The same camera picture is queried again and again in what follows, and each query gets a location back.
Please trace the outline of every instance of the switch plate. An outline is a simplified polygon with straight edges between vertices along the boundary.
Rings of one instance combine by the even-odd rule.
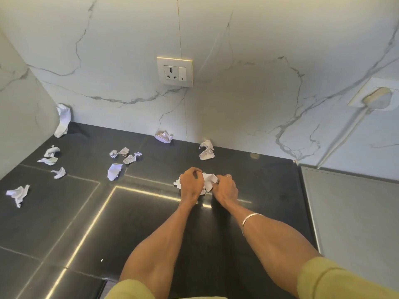
[[[193,86],[192,60],[172,59],[158,56],[156,62],[158,66],[159,80],[162,84],[176,85],[180,87]]]
[[[367,83],[359,90],[359,92],[352,98],[352,100],[348,103],[348,106],[362,108],[364,107],[363,99],[366,96],[371,95],[377,89],[382,87],[389,88],[393,95],[391,99],[391,103],[385,109],[376,109],[378,111],[389,111],[397,108],[399,106],[399,81],[395,80],[387,80],[384,78],[371,78],[367,81]]]

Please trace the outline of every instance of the white crumpled paper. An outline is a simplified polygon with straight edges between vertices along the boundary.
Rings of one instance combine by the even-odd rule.
[[[130,164],[130,163],[132,163],[133,161],[136,161],[136,157],[137,156],[141,156],[141,153],[140,152],[135,152],[134,153],[134,156],[133,155],[129,155],[129,156],[127,156],[124,160],[123,160],[123,162],[125,163],[125,164]]]
[[[214,148],[213,148],[213,145],[212,145],[212,143],[211,143],[211,140],[205,140],[205,141],[203,141],[202,143],[201,143],[201,145],[199,146],[199,148],[201,149],[202,147],[205,147],[205,148],[211,148],[212,150],[215,150]]]
[[[122,170],[121,163],[113,163],[108,169],[108,179],[113,181],[115,178],[118,177],[119,172]]]
[[[46,165],[52,166],[57,162],[58,158],[50,157],[50,158],[41,158],[37,162],[38,163],[45,163]]]
[[[68,125],[71,121],[71,109],[63,104],[57,105],[59,114],[59,125],[54,132],[54,136],[60,138],[68,132]]]
[[[155,134],[155,138],[162,143],[170,143],[173,139],[173,134],[169,135],[166,131],[158,131]]]
[[[218,179],[213,174],[202,173],[202,176],[205,182],[200,195],[205,195],[206,192],[210,192],[212,190],[212,182],[217,183]],[[177,186],[178,189],[182,188],[182,185],[180,184],[180,177],[177,181],[173,183],[173,185]]]
[[[52,145],[52,147],[47,149],[46,153],[44,153],[44,157],[54,157],[56,152],[59,152],[59,148]]]
[[[125,147],[122,150],[120,150],[118,154],[122,154],[124,157],[126,157],[129,154],[129,149]]]
[[[29,185],[26,185],[25,188],[19,186],[15,190],[8,190],[6,192],[6,195],[11,196],[11,198],[13,198],[15,200],[15,203],[17,204],[17,208],[20,208],[23,198],[26,196],[28,189]]]
[[[52,172],[56,173],[56,175],[54,176],[55,179],[60,179],[62,176],[66,174],[65,169],[63,167],[61,167],[59,171],[53,170]]]
[[[117,155],[118,155],[117,150],[112,150],[112,151],[109,153],[109,156],[111,156],[112,158],[117,157]]]
[[[211,158],[214,158],[214,157],[215,157],[215,155],[213,154],[212,149],[208,148],[207,150],[202,151],[202,153],[200,154],[199,159],[202,160],[202,161],[205,161],[207,159],[211,159]]]

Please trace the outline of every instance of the bracelet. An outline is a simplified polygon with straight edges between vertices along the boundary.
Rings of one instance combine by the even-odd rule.
[[[242,227],[241,227],[241,232],[242,232],[242,234],[243,234],[244,237],[245,237],[245,235],[244,235],[244,224],[245,224],[245,222],[247,221],[247,219],[248,219],[249,217],[254,216],[254,215],[261,215],[261,216],[263,216],[262,214],[259,214],[259,213],[252,213],[252,214],[248,215],[248,216],[244,219],[243,225],[242,225]]]

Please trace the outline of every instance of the person's left arm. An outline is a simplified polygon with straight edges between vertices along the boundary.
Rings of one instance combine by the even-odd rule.
[[[180,184],[182,193],[177,210],[133,250],[119,278],[119,281],[140,281],[156,299],[169,295],[187,218],[204,186],[202,171],[194,167],[188,169],[180,176]]]

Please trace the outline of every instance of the person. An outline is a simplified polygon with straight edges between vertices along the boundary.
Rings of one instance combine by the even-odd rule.
[[[180,176],[177,210],[142,241],[126,261],[106,299],[165,299],[192,207],[204,186],[202,171],[190,168]],[[217,201],[235,218],[265,271],[282,289],[300,299],[399,298],[399,293],[369,282],[322,257],[294,228],[238,204],[230,174],[217,176]]]

